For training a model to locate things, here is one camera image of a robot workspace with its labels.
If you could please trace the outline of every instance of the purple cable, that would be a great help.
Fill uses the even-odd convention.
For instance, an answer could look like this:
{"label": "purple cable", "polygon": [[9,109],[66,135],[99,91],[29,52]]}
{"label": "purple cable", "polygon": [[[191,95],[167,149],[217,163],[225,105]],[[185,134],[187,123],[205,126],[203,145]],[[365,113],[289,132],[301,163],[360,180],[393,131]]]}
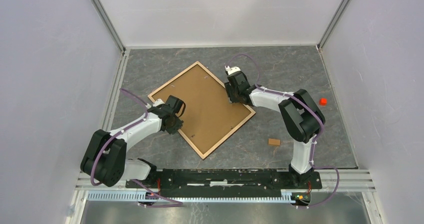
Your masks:
{"label": "purple cable", "polygon": [[122,92],[122,94],[124,94],[126,97],[128,97],[128,98],[131,98],[133,101],[135,101],[136,103],[138,103],[138,104],[140,104],[140,102],[141,103],[143,103],[145,106],[147,106],[147,102],[145,102],[143,99],[141,99],[139,96],[137,96],[136,94],[134,94],[134,93],[132,93],[131,91],[129,91],[129,90],[127,90],[127,89],[124,89],[124,88],[121,88],[121,89],[119,89],[121,92]]}
{"label": "purple cable", "polygon": [[315,153],[315,143],[316,143],[316,141],[317,141],[317,139],[318,139],[318,137],[319,136],[321,136],[321,134],[323,133],[323,131],[324,131],[324,124],[323,124],[323,122],[321,121],[321,119],[318,117],[318,115],[317,114],[315,114],[314,113],[314,111],[312,111],[305,103],[303,103],[301,100],[299,100],[298,98],[296,98],[296,97],[294,97],[293,95],[290,95],[290,94],[287,94],[287,93],[284,93],[284,92],[281,92],[281,91],[276,91],[276,90],[269,90],[269,89],[263,89],[263,88],[261,88],[259,85],[258,85],[258,82],[259,82],[259,79],[260,79],[260,77],[261,77],[261,70],[259,69],[259,64],[256,62],[256,60],[252,57],[252,56],[250,56],[249,54],[246,54],[246,53],[240,53],[240,54],[237,54],[237,55],[235,55],[235,56],[233,56],[230,60],[229,60],[229,62],[228,62],[228,64],[227,65],[225,65],[225,66],[229,66],[230,67],[230,64],[234,61],[234,59],[235,58],[237,58],[237,57],[240,57],[240,56],[245,56],[245,57],[247,57],[247,58],[249,58],[252,62],[253,62],[253,64],[256,66],[256,70],[257,70],[257,79],[256,79],[256,82],[255,82],[255,84],[254,84],[254,86],[257,88],[257,89],[259,89],[259,90],[261,90],[261,91],[263,91],[263,92],[266,92],[266,93],[271,93],[271,94],[276,94],[276,95],[281,95],[281,96],[283,96],[283,97],[288,97],[288,98],[291,98],[291,99],[293,99],[294,101],[296,101],[297,103],[299,103],[306,111],[308,111],[315,119],[316,119],[316,121],[319,123],[319,132],[318,132],[318,134],[316,135],[316,136],[314,136],[313,137],[313,139],[312,139],[312,145],[311,145],[311,148],[310,148],[310,154],[309,154],[309,164],[310,164],[310,166],[313,168],[313,169],[318,169],[318,170],[320,170],[320,169],[334,169],[335,170],[335,173],[337,174],[337,182],[336,182],[336,184],[335,184],[335,187],[334,187],[334,190],[332,191],[332,193],[330,194],[330,196],[329,197],[327,197],[325,200],[323,200],[323,201],[321,201],[321,202],[319,202],[319,203],[316,203],[316,204],[313,204],[313,205],[309,205],[309,206],[296,206],[297,208],[301,208],[301,209],[309,209],[309,208],[312,208],[312,207],[317,207],[317,206],[320,206],[320,205],[322,205],[322,204],[324,204],[324,203],[326,203],[326,202],[328,202],[329,200],[331,200],[332,198],[333,198],[333,196],[334,196],[334,194],[336,193],[336,191],[337,191],[337,188],[339,188],[339,182],[340,182],[340,174],[339,174],[339,170],[337,169],[337,167],[335,167],[335,166],[332,166],[332,165],[327,165],[327,166],[320,166],[320,167],[317,167],[317,166],[315,166],[313,163],[312,163],[312,161],[313,161],[313,159],[314,159],[314,153]]}
{"label": "purple cable", "polygon": [[145,208],[175,208],[175,207],[181,207],[183,205],[183,203],[181,201],[172,200],[172,199],[169,199],[167,197],[164,197],[164,196],[161,196],[161,195],[155,193],[154,191],[150,190],[147,186],[143,185],[143,183],[139,182],[139,180],[131,179],[131,181],[135,182],[140,187],[146,189],[149,193],[153,194],[153,196],[160,198],[160,199],[163,199],[163,200],[168,201],[168,202],[175,203],[175,204],[167,204],[167,205],[144,205]]}

